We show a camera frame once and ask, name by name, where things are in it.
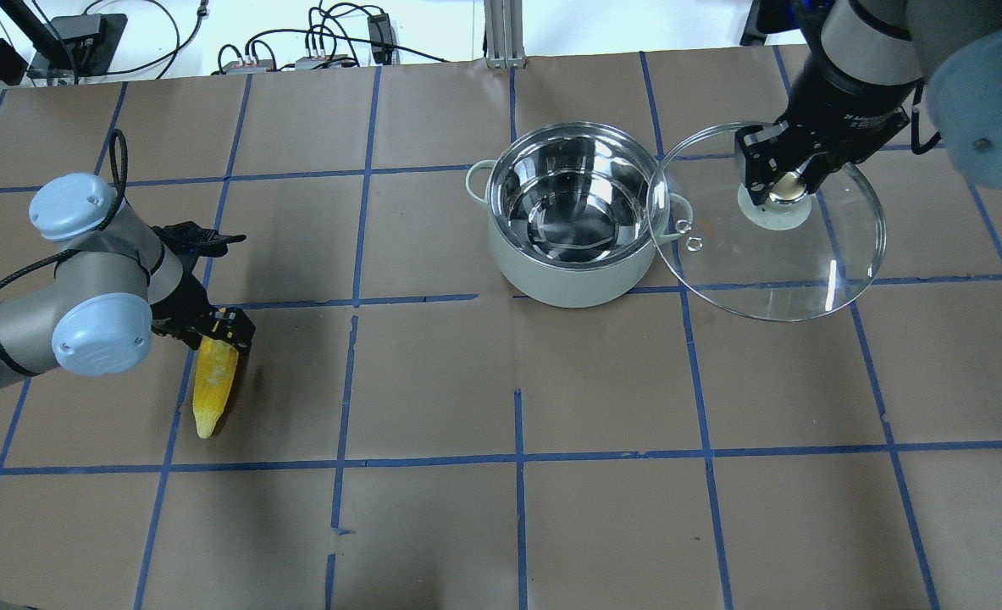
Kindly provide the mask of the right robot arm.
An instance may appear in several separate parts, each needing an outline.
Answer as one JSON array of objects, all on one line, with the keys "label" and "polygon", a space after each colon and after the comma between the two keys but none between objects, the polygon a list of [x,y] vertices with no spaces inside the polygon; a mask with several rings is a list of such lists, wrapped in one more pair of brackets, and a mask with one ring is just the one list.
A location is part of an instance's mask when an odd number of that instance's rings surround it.
[{"label": "right robot arm", "polygon": [[734,135],[741,192],[789,205],[911,128],[1002,190],[1002,1],[792,1],[809,47],[788,107]]}]

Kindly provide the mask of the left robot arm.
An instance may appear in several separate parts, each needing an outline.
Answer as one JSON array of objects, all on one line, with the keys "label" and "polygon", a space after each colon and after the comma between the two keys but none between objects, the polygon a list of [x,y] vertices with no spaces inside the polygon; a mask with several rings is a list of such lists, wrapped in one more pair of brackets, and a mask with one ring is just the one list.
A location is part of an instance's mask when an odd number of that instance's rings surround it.
[{"label": "left robot arm", "polygon": [[56,252],[0,280],[0,390],[55,369],[121,374],[144,362],[154,336],[168,336],[197,352],[191,411],[209,439],[245,367],[254,323],[240,308],[211,304],[194,269],[244,236],[192,221],[145,223],[126,200],[120,129],[108,157],[110,180],[67,174],[31,200],[30,223]]}]

